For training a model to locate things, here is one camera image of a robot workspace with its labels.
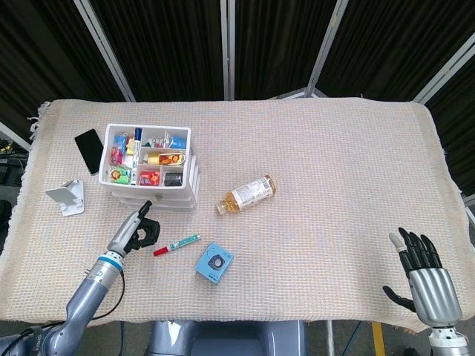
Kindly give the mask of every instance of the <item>small bottle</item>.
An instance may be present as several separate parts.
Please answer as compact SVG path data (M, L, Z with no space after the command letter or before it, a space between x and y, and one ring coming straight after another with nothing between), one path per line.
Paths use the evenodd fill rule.
M216 204L221 215L239 213L244 208L260 202L262 199L272 197L277 188L269 175L261 177L254 182L242 185L232 191L228 191L223 200Z

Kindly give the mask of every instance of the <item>robotic hand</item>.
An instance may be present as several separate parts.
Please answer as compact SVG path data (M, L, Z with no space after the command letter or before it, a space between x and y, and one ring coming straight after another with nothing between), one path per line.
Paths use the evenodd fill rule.
M396 234L389 238L399 253L413 300L398 296L388 286L383 287L384 293L394 303L417 313L432 328L429 341L435 355L468 355L467 340L454 328L462 317L459 300L435 246L425 235L418 237L403 228L399 233L405 245Z
M138 250L153 245L158 240L160 224L145 218L150 206L151 202L147 201L139 211L132 213L125 220L109 243L108 251L99 256L90 271L86 271L88 276L66 307L66 321L43 327L34 326L21 335L3 337L0 339L0 356L74 355L89 322L109 315L115 309L114 307L100 317L93 317L119 274L123 280L123 258L132 249ZM139 237L139 230L145 232L142 239Z

